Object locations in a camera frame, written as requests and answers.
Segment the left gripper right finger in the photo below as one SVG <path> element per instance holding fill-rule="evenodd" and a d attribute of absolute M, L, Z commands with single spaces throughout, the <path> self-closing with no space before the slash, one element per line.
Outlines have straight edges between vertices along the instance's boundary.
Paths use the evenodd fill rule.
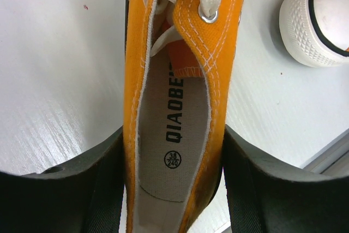
<path fill-rule="evenodd" d="M 233 232 L 348 232 L 348 177 L 306 171 L 225 129 L 222 162 Z"/>

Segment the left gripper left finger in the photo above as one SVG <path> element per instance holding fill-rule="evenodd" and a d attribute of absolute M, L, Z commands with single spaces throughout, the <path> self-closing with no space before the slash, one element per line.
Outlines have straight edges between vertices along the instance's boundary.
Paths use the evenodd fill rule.
<path fill-rule="evenodd" d="M 123 135 L 44 172 L 1 172 L 1 232 L 118 232 Z"/>

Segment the orange canvas sneaker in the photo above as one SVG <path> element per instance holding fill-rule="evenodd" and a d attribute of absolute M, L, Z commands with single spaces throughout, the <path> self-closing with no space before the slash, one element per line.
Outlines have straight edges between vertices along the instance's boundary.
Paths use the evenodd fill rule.
<path fill-rule="evenodd" d="M 221 179 L 244 0 L 128 0 L 127 232 L 187 232 Z"/>
<path fill-rule="evenodd" d="M 348 63 L 348 0 L 284 0 L 279 28 L 297 62 L 314 68 Z"/>

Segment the aluminium rail frame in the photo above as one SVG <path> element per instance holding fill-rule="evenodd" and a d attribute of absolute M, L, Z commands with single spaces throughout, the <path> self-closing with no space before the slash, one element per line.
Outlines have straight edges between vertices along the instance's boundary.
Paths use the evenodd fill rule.
<path fill-rule="evenodd" d="M 325 172 L 337 163 L 341 158 L 347 156 L 348 147 L 331 147 L 314 158 L 303 169 L 316 174 L 325 174 Z"/>

